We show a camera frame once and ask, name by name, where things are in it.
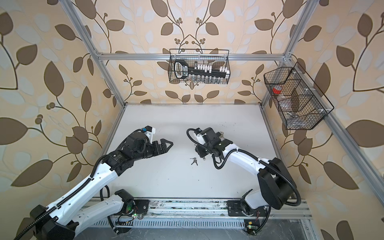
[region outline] table surface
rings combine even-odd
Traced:
[[[134,197],[237,198],[258,186],[257,176],[232,162],[217,170],[210,156],[205,161],[200,158],[186,135],[188,128],[211,127],[256,156],[276,157],[258,105],[128,105],[108,152],[145,126],[156,128],[154,141],[165,138],[174,145],[166,154],[135,161],[108,184],[111,192],[125,189]],[[191,165],[193,157],[198,166]]]

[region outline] brown leaf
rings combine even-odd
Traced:
[[[358,120],[346,129],[360,147],[384,145],[384,126],[378,122]]]
[[[76,73],[81,70],[83,66],[83,57],[78,57],[73,61],[73,72]]]
[[[147,92],[135,91],[133,94],[135,94],[136,96],[143,96],[143,95],[147,94]]]
[[[111,91],[109,90],[109,88],[105,89],[105,90],[103,91],[103,94],[104,94],[104,96],[105,96],[106,98],[110,98],[110,97],[112,96],[112,93],[111,93]]]
[[[226,0],[214,0],[209,6],[209,13],[212,17],[219,16],[225,8]]]
[[[93,73],[94,73],[94,69],[93,69],[93,62],[92,62],[92,59],[88,58],[87,59],[87,65],[88,65],[88,70],[89,70],[89,73],[93,76]]]
[[[59,0],[47,0],[47,3],[49,5],[56,5],[59,2]]]
[[[124,21],[117,20],[117,19],[111,19],[111,20],[108,20],[105,23],[105,25],[111,31],[120,31],[124,27]]]
[[[189,83],[189,88],[191,90],[193,90],[195,88],[195,84],[192,81]]]
[[[292,109],[292,111],[294,111],[294,112],[299,111],[300,98],[299,98],[299,94],[297,94],[296,89],[292,92],[290,100],[291,100],[291,109]]]
[[[70,26],[65,25],[65,24],[58,24],[55,26],[56,31],[62,36],[63,38],[67,40],[75,40],[76,35],[74,31],[71,29]]]
[[[73,135],[77,138],[81,143],[88,142],[88,131],[83,127],[73,127],[72,128]]]
[[[19,233],[24,230],[28,225],[30,225],[32,222],[34,222],[34,219],[31,217],[25,217],[21,221],[19,228],[17,229],[16,235],[19,235]],[[33,231],[35,231],[35,227],[33,227],[31,230],[26,232],[24,236],[20,238],[20,240],[30,240],[33,237]]]
[[[73,154],[79,154],[83,150],[83,144],[75,137],[66,137],[65,143],[68,150]]]
[[[240,91],[240,92],[237,92],[238,94],[240,95],[243,95],[243,96],[249,96],[251,95],[251,92],[250,91]]]
[[[195,94],[195,100],[198,103],[202,103],[204,101],[203,96]]]
[[[31,64],[37,56],[37,45],[29,45],[20,48],[16,52],[16,58],[22,65]]]
[[[49,62],[44,71],[44,82],[48,90],[56,97],[64,90],[64,80],[59,69],[53,62]]]
[[[248,80],[242,80],[241,83],[242,83],[243,85],[246,85],[246,86],[250,86],[250,85],[251,85],[251,82],[248,81]]]
[[[285,128],[284,123],[281,125],[281,129],[283,130],[283,134],[285,137],[288,137],[289,133],[288,130]]]
[[[157,64],[164,70],[169,71],[172,69],[172,66],[167,62],[157,62]]]
[[[353,240],[353,234],[348,221],[342,220],[336,226],[336,233],[339,240]]]
[[[84,112],[88,112],[91,108],[92,104],[92,97],[91,92],[89,91],[88,87],[84,88],[83,94],[81,95],[81,107],[83,108]]]
[[[161,27],[160,34],[163,36],[168,36],[173,32],[173,24],[172,23],[164,23]]]
[[[170,83],[172,83],[172,84],[179,84],[180,83],[180,79],[178,79],[178,78],[172,79],[172,80],[170,80]]]
[[[304,181],[311,184],[310,176],[308,175],[307,170],[302,164],[299,165],[299,172],[300,172],[300,175],[303,177]]]
[[[297,66],[299,67],[299,69],[300,69],[303,73],[305,73],[306,67],[305,67],[305,62],[304,62],[303,59],[301,59],[301,58],[298,58],[298,59],[297,59]]]
[[[292,27],[291,27],[291,30],[289,31],[289,37],[292,36],[293,31],[295,30],[295,27],[296,27],[296,24],[293,24]]]
[[[319,4],[320,4],[321,6],[323,6],[323,7],[328,6],[328,4],[329,4],[329,0],[320,0],[320,1],[319,1]]]
[[[335,240],[331,234],[329,234],[327,231],[320,229],[321,234],[323,235],[324,240]]]
[[[363,36],[363,37],[368,37],[368,35],[372,31],[372,26],[373,22],[370,16],[367,14],[363,13],[359,19],[358,22],[358,32]]]
[[[273,28],[273,21],[270,19],[259,19],[255,21],[255,26],[261,31],[268,31]]]
[[[260,74],[264,70],[264,64],[261,64],[257,69],[256,69],[256,75]]]
[[[309,42],[315,39],[319,35],[321,27],[318,25],[313,25],[304,34],[304,41]]]
[[[141,83],[142,83],[141,80],[137,80],[137,81],[134,81],[134,82],[133,82],[133,85],[134,85],[134,86],[140,86]]]
[[[305,138],[299,146],[297,146],[297,151],[300,153],[300,155],[306,156],[308,155],[312,150],[313,140],[312,138]]]
[[[266,54],[266,51],[260,50],[260,51],[253,52],[252,54]]]
[[[219,69],[224,64],[225,64],[225,62],[223,62],[223,61],[216,61],[216,62],[212,63],[212,68],[213,69]]]
[[[142,103],[142,104],[152,104],[150,99],[145,99],[145,100],[141,101],[140,103]]]
[[[179,96],[177,95],[177,93],[175,92],[172,92],[172,91],[166,91],[166,95],[170,98],[174,98],[174,99],[177,99],[179,98]]]
[[[13,21],[11,16],[7,12],[0,14],[0,23],[1,35],[7,35],[13,30]]]
[[[339,63],[344,67],[351,66],[353,64],[353,60],[355,59],[355,54],[353,51],[342,46],[336,47],[336,56],[339,60]]]
[[[95,129],[93,130],[93,134],[95,134],[95,136],[99,135],[101,131],[101,120],[99,120],[95,126]]]
[[[314,88],[319,93],[320,96],[323,96],[331,84],[331,73],[329,72],[329,68],[327,64],[323,63],[320,67],[319,71],[314,78]]]
[[[210,91],[207,94],[207,98],[215,98],[219,94],[219,92],[220,92],[219,90]]]
[[[124,73],[124,75],[128,75],[128,71],[125,69],[125,67],[123,67],[121,64],[119,64],[119,69],[122,73]]]
[[[296,130],[293,134],[293,142],[299,145],[304,139],[307,138],[307,130]]]
[[[244,104],[245,102],[240,99],[235,99],[234,104]]]
[[[72,170],[68,176],[67,182],[70,182],[73,179],[75,179],[77,177],[77,175],[79,175],[80,170],[81,170],[81,163],[78,162],[75,166],[73,166],[73,168],[72,168]]]
[[[168,6],[162,0],[151,0],[152,8],[160,17],[166,17],[168,15]]]
[[[90,19],[96,17],[96,8],[92,0],[75,0],[77,8]]]
[[[7,145],[20,140],[28,131],[21,122],[12,118],[0,118],[0,145]]]
[[[89,37],[92,38],[91,30],[89,29],[88,25],[85,25],[84,27],[85,27],[85,30],[87,30]]]
[[[351,176],[349,176],[349,174],[336,163],[325,162],[323,167],[325,173],[332,180],[332,182],[336,183],[340,187],[350,190],[359,188]]]
[[[181,98],[181,101],[182,101],[183,103],[187,103],[187,102],[189,102],[190,99],[191,99],[191,95],[188,94],[188,95],[184,95],[184,96]]]
[[[214,23],[206,23],[205,24],[205,30],[209,35],[216,36],[218,35],[218,29],[216,24]]]
[[[218,48],[213,49],[209,54],[218,54]]]
[[[25,187],[32,185],[45,177],[52,169],[53,162],[44,159],[35,162],[22,172],[11,184],[14,187]]]
[[[283,6],[283,16],[291,18],[297,13],[302,4],[303,0],[286,0]]]

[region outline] black wire basket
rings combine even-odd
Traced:
[[[229,50],[170,49],[169,82],[178,84],[228,84],[231,75]]]
[[[265,86],[287,130],[311,130],[334,109],[309,75],[314,86],[304,82],[301,69],[296,63],[293,68],[281,67],[264,74]],[[329,106],[324,106],[315,93],[324,96]]]

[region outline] wire basket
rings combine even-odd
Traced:
[[[287,130],[311,130],[334,109],[311,77],[313,87],[304,82],[300,69],[296,63],[293,68],[281,67],[264,74],[265,86]],[[324,106],[315,92],[324,96],[331,107]]]
[[[170,49],[169,82],[228,84],[229,50]]]

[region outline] robotic arm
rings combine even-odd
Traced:
[[[20,239],[35,227],[38,240],[72,240],[81,231],[100,219],[116,213],[126,214],[132,209],[133,196],[124,189],[115,192],[108,199],[81,210],[98,191],[133,166],[137,160],[167,153],[173,143],[165,139],[152,142],[155,128],[146,126],[127,136],[115,151],[101,156],[95,163],[91,174],[72,188],[64,196],[47,207],[38,205],[31,212],[34,219],[17,236]]]
[[[197,141],[190,136],[190,131],[193,131]],[[240,200],[240,207],[245,215],[253,215],[261,206],[268,205],[279,210],[284,204],[300,205],[301,198],[296,184],[280,159],[256,157],[240,149],[232,141],[220,138],[221,134],[210,127],[205,130],[190,128],[187,130],[187,136],[196,144],[195,151],[200,157],[208,154],[212,156],[216,169],[221,169],[230,161],[257,176],[259,187],[249,190]],[[293,193],[296,195],[296,202],[288,202]]]

